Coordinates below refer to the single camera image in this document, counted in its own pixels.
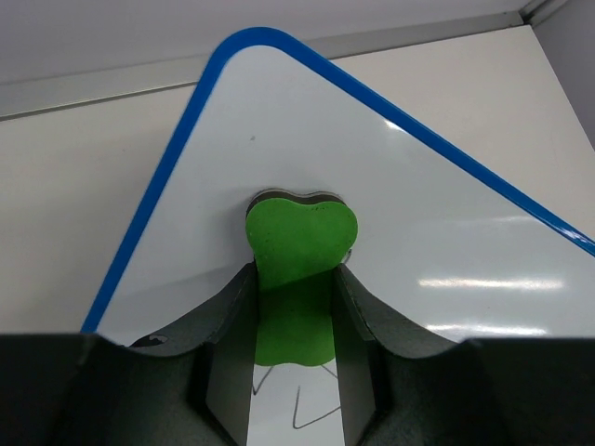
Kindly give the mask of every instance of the blue whiteboard frame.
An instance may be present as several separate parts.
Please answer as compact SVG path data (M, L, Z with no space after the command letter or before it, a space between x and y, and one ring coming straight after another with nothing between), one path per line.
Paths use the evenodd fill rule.
M182 114L169 144L167 144L164 155L157 165L151 182L140 201L139 208L132 218L126 235L86 316L81 329L82 332L95 332L97 330L103 313L105 313L106 308L110 304L116 286L124 274L128 261L134 253L140 236L147 226L149 218L151 218L152 211L157 205L165 184L176 166L176 162L205 107L206 101L215 87L217 79L227 62L237 52L249 46L272 46L283 51L289 57L307 66L331 84L336 85L348 95L356 98L370 109L382 115L385 119L392 121L404 131L440 153L444 158L480 180L490 189L495 190L503 197L518 205L521 209L524 209L545 223L557 231L562 237L565 237L592 256L595 256L595 242L589 237L552 214L545 207L536 203L520 190L429 130L397 106L391 104L370 88L342 71L332 62L279 30L272 28L249 28L235 33L223 41L206 64L205 71L192 93L188 106Z

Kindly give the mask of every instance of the green sponge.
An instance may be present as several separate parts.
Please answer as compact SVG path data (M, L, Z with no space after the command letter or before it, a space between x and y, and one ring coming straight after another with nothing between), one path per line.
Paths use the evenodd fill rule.
M245 222L258 269L256 364L325 364L335 357L331 271L355 242L357 220L328 194L270 197L255 199Z

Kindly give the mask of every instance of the rounded blue corner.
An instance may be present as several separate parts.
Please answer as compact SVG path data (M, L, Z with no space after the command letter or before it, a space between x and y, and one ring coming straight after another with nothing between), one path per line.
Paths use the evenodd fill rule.
M126 235L108 269L103 284L99 288L98 294L85 318L81 329L82 332L91 333L97 330L99 322L112 299L116 286L126 269L126 265L163 192L165 184L225 65L236 53L250 46L271 46L283 51L289 57L307 66L348 95L356 98L370 109L382 115L385 119L394 122L404 131L440 153L444 158L480 180L487 187L498 192L503 197L517 204L521 209L557 231L562 237L565 237L592 256L595 256L595 242L589 237L574 229L561 218L552 214L542 205L429 130L397 106L382 98L357 79L351 77L314 50L282 31L264 27L248 28L234 33L225 39L217 47L206 64L203 75L192 93L186 110L182 113L172 138L165 148L164 155L157 165L149 186L140 201L137 212L132 218Z

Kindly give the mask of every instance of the gray wall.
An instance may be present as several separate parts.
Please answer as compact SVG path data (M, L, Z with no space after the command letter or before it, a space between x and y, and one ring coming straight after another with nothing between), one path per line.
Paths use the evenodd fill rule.
M595 0L570 0L535 34L595 147Z

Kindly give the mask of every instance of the whiteboard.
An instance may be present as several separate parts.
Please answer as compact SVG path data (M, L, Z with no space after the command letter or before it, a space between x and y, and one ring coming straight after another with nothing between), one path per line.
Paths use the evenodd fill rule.
M339 194L360 225L350 269L378 298L436 333L453 340L595 334L593 241L268 29L235 34L209 61L84 330L130 343L214 295L251 260L245 209L271 187ZM336 383L325 369L280 370L287 379L275 381L271 372L270 396L265 384L254 398L250 444L267 444L267 420L292 416L297 387L305 392L325 379L328 393L315 392L326 396L311 407L333 409ZM288 382L281 411L273 396L286 388L274 383ZM339 417L302 429L274 426L287 429L286 444L317 444L319 429L331 437L340 429Z

